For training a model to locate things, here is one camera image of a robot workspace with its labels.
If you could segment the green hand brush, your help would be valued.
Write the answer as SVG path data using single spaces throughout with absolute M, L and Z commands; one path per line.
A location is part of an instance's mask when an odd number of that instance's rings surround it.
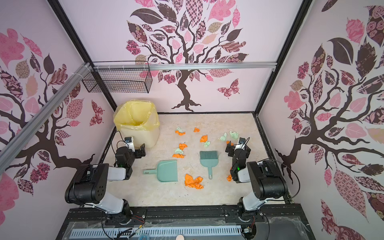
M 207 168 L 209 179 L 213 179 L 213 168 L 219 163 L 219 154 L 217 151 L 200 151 L 200 163 Z

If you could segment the green dustpan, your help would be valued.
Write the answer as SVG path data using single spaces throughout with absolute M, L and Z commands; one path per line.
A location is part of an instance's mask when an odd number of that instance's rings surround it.
M 155 169 L 143 170 L 144 175 L 156 175 L 157 180 L 161 183 L 178 181 L 178 165 L 177 160 L 159 161 Z

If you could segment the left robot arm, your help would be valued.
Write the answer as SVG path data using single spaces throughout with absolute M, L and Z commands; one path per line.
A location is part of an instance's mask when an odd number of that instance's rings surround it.
M 146 156 L 145 144 L 138 149 L 129 145 L 117 149 L 113 166 L 82 165 L 66 189 L 66 202 L 100 210 L 108 219 L 122 225 L 128 224 L 131 220 L 142 223 L 143 218 L 134 215 L 127 200 L 117 198 L 107 191 L 107 183 L 129 180 L 135 160 L 144 156 Z

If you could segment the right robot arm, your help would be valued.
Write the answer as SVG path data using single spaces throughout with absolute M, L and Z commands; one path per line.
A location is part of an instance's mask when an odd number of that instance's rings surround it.
M 251 192 L 241 197 L 237 204 L 240 221 L 252 220 L 260 208 L 269 201 L 276 201 L 289 193 L 288 185 L 273 159 L 248 162 L 251 149 L 245 144 L 227 143 L 226 153 L 232 158 L 229 178 L 238 184 L 250 183 Z

